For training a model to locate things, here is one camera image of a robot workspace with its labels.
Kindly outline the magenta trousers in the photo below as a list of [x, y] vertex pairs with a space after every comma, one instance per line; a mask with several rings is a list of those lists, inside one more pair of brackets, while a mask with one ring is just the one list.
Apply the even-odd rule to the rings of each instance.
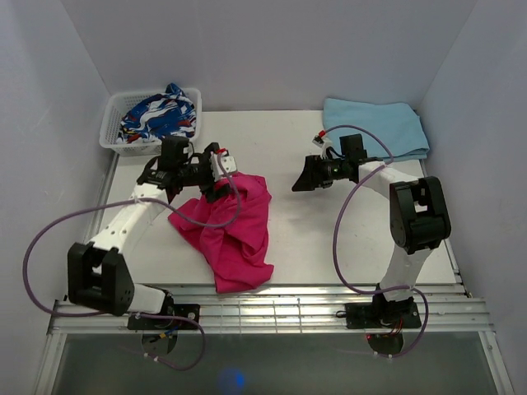
[[218, 294], [254, 290], [273, 275], [274, 265], [265, 262], [268, 251], [268, 214], [272, 199], [266, 179], [237, 173], [233, 176], [241, 200], [231, 193], [214, 203], [191, 198], [178, 208], [188, 218], [207, 224], [236, 220], [226, 227], [209, 228], [190, 223], [172, 213], [169, 223], [198, 250], [212, 269]]

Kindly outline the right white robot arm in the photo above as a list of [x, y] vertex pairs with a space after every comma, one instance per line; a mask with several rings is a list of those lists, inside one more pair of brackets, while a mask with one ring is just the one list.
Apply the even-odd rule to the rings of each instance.
[[451, 233], [440, 180], [411, 176], [392, 168], [390, 159], [368, 156], [360, 134], [341, 137], [338, 151], [325, 131], [313, 142], [321, 152], [305, 158], [292, 191], [310, 192], [347, 179], [356, 188], [367, 187], [389, 201], [394, 250], [388, 269], [371, 292], [371, 302], [346, 304], [340, 316], [349, 329], [389, 328], [397, 332], [420, 328], [414, 287], [425, 261]]

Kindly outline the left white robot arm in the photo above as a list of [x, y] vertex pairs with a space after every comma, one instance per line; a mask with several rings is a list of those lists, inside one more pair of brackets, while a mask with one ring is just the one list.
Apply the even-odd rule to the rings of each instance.
[[122, 316], [146, 314], [155, 328], [169, 327], [175, 310], [165, 290], [134, 281], [127, 259], [147, 228], [187, 187], [197, 187], [207, 202], [237, 193], [235, 158], [219, 144], [197, 153], [186, 137], [168, 137], [138, 176], [128, 200], [87, 243], [68, 250], [68, 299], [71, 303]]

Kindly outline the folded light blue trousers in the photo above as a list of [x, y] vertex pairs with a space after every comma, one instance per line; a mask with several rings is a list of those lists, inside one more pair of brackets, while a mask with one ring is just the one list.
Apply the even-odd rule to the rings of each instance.
[[430, 150], [421, 120], [406, 103], [374, 105], [327, 98], [323, 107], [324, 130], [337, 127], [329, 134], [336, 152], [341, 151], [340, 138], [356, 134], [354, 125], [372, 132], [376, 139], [362, 135], [363, 146], [370, 157], [387, 159], [389, 148], [396, 161], [424, 160]]

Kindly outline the blue white patterned garment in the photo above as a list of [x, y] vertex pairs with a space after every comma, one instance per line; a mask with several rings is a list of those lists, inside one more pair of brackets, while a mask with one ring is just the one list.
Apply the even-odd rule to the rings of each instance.
[[160, 142], [168, 136], [194, 138], [197, 111], [194, 102], [175, 83], [132, 107], [119, 123], [116, 142]]

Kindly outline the white plastic basket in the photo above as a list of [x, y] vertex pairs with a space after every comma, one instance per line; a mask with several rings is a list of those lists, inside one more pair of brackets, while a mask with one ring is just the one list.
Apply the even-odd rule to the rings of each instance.
[[[136, 104], [156, 93], [162, 93], [164, 89], [153, 91], [130, 91], [118, 93], [110, 97], [106, 105], [105, 114], [100, 127], [100, 145], [110, 149], [121, 156], [145, 156], [154, 155], [161, 151], [160, 142], [124, 144], [117, 143], [116, 138], [119, 131], [121, 118]], [[196, 88], [181, 88], [184, 93], [194, 102], [197, 111], [197, 134], [189, 139], [194, 142], [200, 134], [202, 123], [202, 97], [201, 92]]]

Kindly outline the aluminium rail frame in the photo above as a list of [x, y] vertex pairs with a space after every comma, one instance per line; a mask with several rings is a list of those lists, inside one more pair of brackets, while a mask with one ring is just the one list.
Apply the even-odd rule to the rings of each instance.
[[[180, 303], [202, 305], [202, 325], [207, 334], [235, 333], [345, 333], [342, 320], [330, 317], [344, 303], [366, 302], [338, 279], [332, 260], [335, 219], [345, 195], [353, 185], [343, 181], [330, 189], [293, 193], [291, 186], [300, 173], [303, 154], [285, 159], [234, 154], [243, 173], [267, 180], [272, 201], [268, 220], [270, 242], [266, 259], [274, 265], [271, 280], [256, 290], [217, 294], [212, 269], [203, 256], [169, 225], [163, 212], [147, 228], [127, 259], [138, 283], [170, 289]], [[126, 199], [132, 183], [149, 156], [121, 157], [112, 174], [108, 202]], [[339, 228], [338, 260], [348, 282], [364, 289], [380, 281], [389, 266], [394, 248], [389, 231], [388, 199], [361, 187], [347, 207]], [[410, 357], [420, 356], [431, 335], [480, 332], [481, 347], [497, 393], [520, 394], [514, 389], [497, 343], [494, 323], [483, 298], [469, 297], [450, 242], [426, 261], [417, 288], [426, 294], [430, 319], [424, 339]]]

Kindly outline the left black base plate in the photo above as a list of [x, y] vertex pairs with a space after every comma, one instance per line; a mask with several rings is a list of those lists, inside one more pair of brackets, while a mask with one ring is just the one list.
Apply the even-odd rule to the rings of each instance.
[[132, 313], [126, 328], [132, 331], [194, 330], [200, 319], [200, 304], [174, 304], [164, 313]]

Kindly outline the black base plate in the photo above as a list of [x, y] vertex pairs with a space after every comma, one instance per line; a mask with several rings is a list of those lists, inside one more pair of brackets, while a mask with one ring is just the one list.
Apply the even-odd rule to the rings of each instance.
[[174, 304], [164, 313], [132, 313], [126, 328], [132, 331], [194, 330], [200, 319], [200, 304]]
[[401, 324], [402, 329], [418, 329], [422, 321], [415, 303], [408, 307], [381, 308], [372, 303], [344, 305], [347, 329], [392, 328]]

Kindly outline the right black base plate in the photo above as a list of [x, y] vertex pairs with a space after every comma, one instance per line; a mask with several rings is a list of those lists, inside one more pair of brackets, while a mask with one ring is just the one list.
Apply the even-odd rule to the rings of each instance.
[[347, 329], [392, 328], [401, 324], [402, 329], [418, 329], [422, 321], [415, 303], [408, 307], [381, 308], [372, 303], [344, 305]]

